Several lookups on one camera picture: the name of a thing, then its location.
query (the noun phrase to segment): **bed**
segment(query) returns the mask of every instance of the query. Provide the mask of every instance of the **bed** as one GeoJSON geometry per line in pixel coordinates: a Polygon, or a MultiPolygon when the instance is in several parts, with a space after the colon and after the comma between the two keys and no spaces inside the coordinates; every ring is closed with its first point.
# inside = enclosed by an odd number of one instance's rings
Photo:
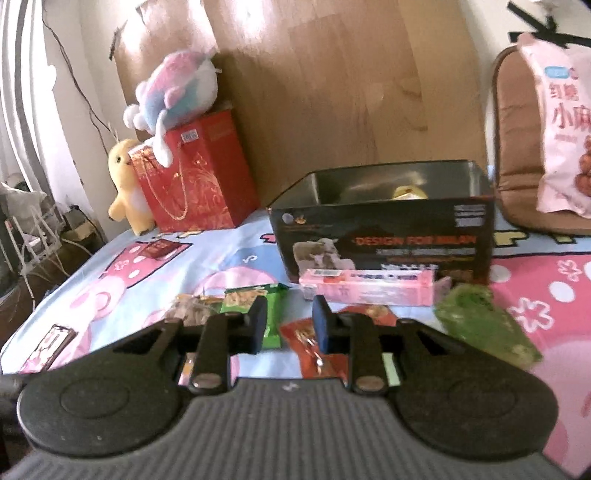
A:
{"type": "MultiPolygon", "coordinates": [[[[491,287],[544,354],[532,372],[554,390],[559,420],[545,453],[573,476],[591,463],[591,238],[524,232],[496,219],[491,287]]],[[[63,365],[159,321],[179,293],[221,294],[226,288],[288,284],[266,212],[230,231],[141,237],[131,231],[105,245],[68,281],[47,296],[2,350],[4,373],[17,372],[49,328],[58,323],[78,332],[54,363],[63,365]],[[178,247],[159,260],[142,247],[165,237],[178,247]]],[[[334,304],[333,309],[342,308],[334,304]]],[[[393,307],[441,329],[431,308],[393,307]]],[[[307,318],[311,303],[291,289],[283,322],[307,318]]],[[[301,378],[288,348],[232,358],[241,377],[301,378]]]]}

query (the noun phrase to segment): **sheep picture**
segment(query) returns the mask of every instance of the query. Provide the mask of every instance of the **sheep picture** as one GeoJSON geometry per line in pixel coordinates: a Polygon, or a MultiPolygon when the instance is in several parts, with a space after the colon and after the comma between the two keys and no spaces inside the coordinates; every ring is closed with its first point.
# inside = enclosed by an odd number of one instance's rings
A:
{"type": "Polygon", "coordinates": [[[350,258],[341,258],[335,243],[338,239],[321,238],[315,242],[296,242],[293,246],[295,263],[300,275],[309,268],[323,270],[354,270],[355,263],[350,258]]]}

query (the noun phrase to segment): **green snack bag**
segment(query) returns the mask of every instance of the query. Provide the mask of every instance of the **green snack bag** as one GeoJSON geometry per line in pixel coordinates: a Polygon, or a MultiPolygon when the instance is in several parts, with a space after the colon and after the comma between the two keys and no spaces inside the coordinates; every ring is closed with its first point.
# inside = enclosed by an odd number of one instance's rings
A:
{"type": "Polygon", "coordinates": [[[542,354],[515,319],[493,303],[493,292],[481,285],[459,285],[435,307],[447,334],[500,360],[528,369],[542,354]]]}
{"type": "Polygon", "coordinates": [[[281,348],[278,325],[281,321],[281,300],[289,289],[281,283],[252,287],[229,288],[220,312],[246,313],[258,296],[267,298],[267,328],[262,340],[263,348],[281,348]]]}

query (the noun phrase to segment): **round black pad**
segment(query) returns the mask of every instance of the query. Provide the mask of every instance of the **round black pad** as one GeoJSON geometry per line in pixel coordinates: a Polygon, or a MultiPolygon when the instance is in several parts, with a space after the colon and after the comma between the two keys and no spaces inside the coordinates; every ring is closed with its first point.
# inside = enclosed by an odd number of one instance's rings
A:
{"type": "Polygon", "coordinates": [[[439,356],[427,363],[391,400],[428,445],[489,461],[544,448],[558,405],[541,380],[487,355],[439,356]]]}
{"type": "Polygon", "coordinates": [[[112,353],[40,375],[18,400],[18,417],[39,447],[74,457],[115,455],[157,437],[174,421],[174,383],[141,355],[112,353]]]}

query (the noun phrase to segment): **pink pattern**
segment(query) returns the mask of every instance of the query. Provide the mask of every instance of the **pink pattern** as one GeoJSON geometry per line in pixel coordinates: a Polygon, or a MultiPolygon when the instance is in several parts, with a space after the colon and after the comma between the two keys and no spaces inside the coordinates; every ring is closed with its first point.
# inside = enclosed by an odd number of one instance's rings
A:
{"type": "Polygon", "coordinates": [[[495,258],[491,289],[544,355],[531,372],[559,407],[544,453],[578,477],[591,464],[591,255],[495,258]]]}
{"type": "Polygon", "coordinates": [[[230,357],[230,378],[232,381],[232,385],[240,375],[240,360],[238,359],[237,355],[232,355],[230,357]]]}
{"type": "Polygon", "coordinates": [[[589,254],[495,258],[491,289],[541,351],[591,334],[589,254]]]}
{"type": "MultiPolygon", "coordinates": [[[[92,343],[90,324],[113,312],[126,289],[149,277],[190,246],[190,244],[179,243],[178,248],[173,252],[162,258],[153,259],[142,255],[142,249],[146,245],[147,243],[144,242],[134,242],[126,247],[98,280],[86,286],[72,301],[70,311],[66,313],[68,320],[66,323],[77,332],[77,335],[56,359],[52,368],[65,365],[89,353],[92,343]]],[[[146,318],[145,323],[155,323],[162,318],[163,314],[162,310],[160,316],[156,318],[157,310],[146,318]]]]}
{"type": "Polygon", "coordinates": [[[265,285],[276,282],[275,278],[267,272],[249,267],[232,267],[207,276],[203,281],[199,282],[193,294],[212,294],[216,291],[223,293],[227,288],[265,285]]]}

